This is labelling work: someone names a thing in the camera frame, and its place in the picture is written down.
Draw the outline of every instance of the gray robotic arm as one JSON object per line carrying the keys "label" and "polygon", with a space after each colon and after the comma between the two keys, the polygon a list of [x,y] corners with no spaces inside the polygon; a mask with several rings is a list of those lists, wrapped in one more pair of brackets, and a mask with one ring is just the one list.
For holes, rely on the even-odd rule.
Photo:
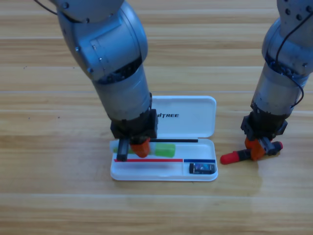
{"label": "gray robotic arm", "polygon": [[91,79],[120,139],[118,160],[149,153],[157,137],[157,113],[151,109],[143,61],[148,43],[142,24],[124,0],[50,0],[73,57]]}
{"label": "gray robotic arm", "polygon": [[286,119],[302,100],[303,87],[313,72],[313,0],[277,0],[277,6],[280,18],[263,43],[266,62],[252,99],[252,112],[241,126],[246,146],[257,143],[260,150],[252,151],[254,160],[274,148],[270,141],[283,134]]}

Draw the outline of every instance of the wooden table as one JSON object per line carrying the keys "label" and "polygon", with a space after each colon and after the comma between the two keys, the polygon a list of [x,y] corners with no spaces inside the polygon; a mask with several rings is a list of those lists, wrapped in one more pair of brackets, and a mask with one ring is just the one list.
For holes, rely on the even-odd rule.
{"label": "wooden table", "polygon": [[[276,2],[129,2],[149,39],[153,94],[213,96],[218,159],[243,149]],[[219,165],[211,183],[117,182],[110,121],[57,18],[33,1],[1,0],[0,20],[1,235],[313,234],[311,81],[277,138],[279,157]]]}

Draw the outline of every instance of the white box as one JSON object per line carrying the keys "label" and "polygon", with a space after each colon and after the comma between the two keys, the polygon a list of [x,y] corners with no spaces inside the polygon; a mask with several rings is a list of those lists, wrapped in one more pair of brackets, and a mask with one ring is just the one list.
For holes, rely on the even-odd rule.
{"label": "white box", "polygon": [[[153,96],[158,113],[158,139],[195,139],[176,142],[173,158],[129,154],[117,162],[113,154],[111,176],[123,181],[213,181],[218,177],[214,143],[206,139],[215,129],[216,101],[210,96]],[[190,163],[215,165],[214,174],[190,174]]]}

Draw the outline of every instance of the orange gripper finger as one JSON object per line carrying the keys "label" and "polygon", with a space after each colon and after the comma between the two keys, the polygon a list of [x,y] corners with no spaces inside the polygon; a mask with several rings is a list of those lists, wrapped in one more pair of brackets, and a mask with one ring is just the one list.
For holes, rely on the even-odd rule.
{"label": "orange gripper finger", "polygon": [[250,141],[247,137],[245,140],[245,146],[247,149],[252,149],[254,145],[259,144],[259,141],[257,139]]}
{"label": "orange gripper finger", "polygon": [[260,145],[259,142],[257,142],[251,149],[251,159],[254,161],[259,160],[265,155],[264,148]]}
{"label": "orange gripper finger", "polygon": [[140,158],[145,158],[150,153],[150,138],[141,144],[131,144],[132,151]]}

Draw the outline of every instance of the red stripe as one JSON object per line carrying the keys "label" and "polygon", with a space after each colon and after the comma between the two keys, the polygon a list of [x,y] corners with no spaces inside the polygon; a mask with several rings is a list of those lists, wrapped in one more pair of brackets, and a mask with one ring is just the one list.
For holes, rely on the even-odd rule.
{"label": "red stripe", "polygon": [[150,163],[182,163],[182,159],[128,159],[128,163],[138,163],[138,162],[150,162]]}

